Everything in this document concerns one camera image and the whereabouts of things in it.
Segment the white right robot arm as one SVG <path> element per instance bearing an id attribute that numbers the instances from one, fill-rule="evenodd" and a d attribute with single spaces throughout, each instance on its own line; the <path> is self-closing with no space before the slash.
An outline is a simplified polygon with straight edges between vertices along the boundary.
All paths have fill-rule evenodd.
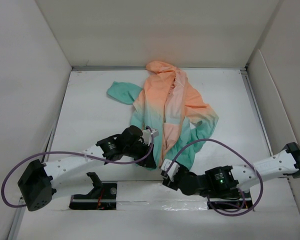
<path id="1" fill-rule="evenodd" d="M 278 154 L 248 164 L 218 166 L 197 175 L 178 162 L 165 159 L 161 166 L 162 184 L 180 190 L 186 196 L 238 198 L 239 191 L 248 191 L 263 182 L 291 176 L 300 178 L 300 146 L 291 142 Z"/>

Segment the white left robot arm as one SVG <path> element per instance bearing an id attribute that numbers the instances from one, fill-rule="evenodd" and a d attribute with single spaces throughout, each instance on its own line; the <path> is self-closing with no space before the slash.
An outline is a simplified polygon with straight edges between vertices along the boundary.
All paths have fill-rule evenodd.
<path id="1" fill-rule="evenodd" d="M 121 165 L 123 157 L 131 158 L 132 164 L 156 168 L 154 140 L 158 135 L 156 129 L 131 125 L 83 152 L 66 152 L 65 158 L 51 162 L 31 161 L 17 183 L 28 211 L 38 211 L 66 196 L 99 198 L 105 190 L 95 169 L 109 163 Z"/>

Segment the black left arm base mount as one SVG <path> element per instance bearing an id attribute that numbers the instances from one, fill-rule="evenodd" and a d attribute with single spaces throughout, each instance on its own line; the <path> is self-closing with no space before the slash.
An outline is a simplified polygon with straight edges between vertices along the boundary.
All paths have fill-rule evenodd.
<path id="1" fill-rule="evenodd" d="M 118 183 L 114 181 L 102 182 L 95 172 L 88 172 L 93 188 L 87 194 L 71 196 L 69 208 L 71 210 L 116 210 Z"/>

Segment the orange and teal gradient jacket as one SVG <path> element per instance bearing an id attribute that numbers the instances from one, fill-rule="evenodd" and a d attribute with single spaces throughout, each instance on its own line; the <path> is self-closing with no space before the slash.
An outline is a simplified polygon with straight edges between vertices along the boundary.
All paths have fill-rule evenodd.
<path id="1" fill-rule="evenodd" d="M 106 93 L 123 104 L 133 105 L 131 125 L 142 130 L 147 126 L 158 130 L 153 146 L 155 168 L 161 167 L 165 159 L 172 160 L 184 146 L 194 142 L 177 159 L 190 169 L 196 153 L 203 147 L 202 139 L 213 135 L 219 117 L 180 68 L 152 61 L 146 65 L 146 70 L 151 74 L 143 87 L 115 81 Z"/>

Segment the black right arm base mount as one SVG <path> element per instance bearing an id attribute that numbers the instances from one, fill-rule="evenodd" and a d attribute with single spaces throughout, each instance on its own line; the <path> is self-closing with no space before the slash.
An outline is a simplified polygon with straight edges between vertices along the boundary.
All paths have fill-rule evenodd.
<path id="1" fill-rule="evenodd" d="M 253 206 L 253 200 L 251 196 L 251 191 L 244 191 L 244 199 L 245 203 L 243 204 L 243 199 L 237 197 L 222 197 L 215 198 L 210 197 L 207 201 L 208 209 L 212 209 L 211 205 L 213 205 L 217 210 L 225 211 L 225 212 L 234 212 L 235 210 L 239 210 L 243 204 L 242 210 L 249 209 Z"/>

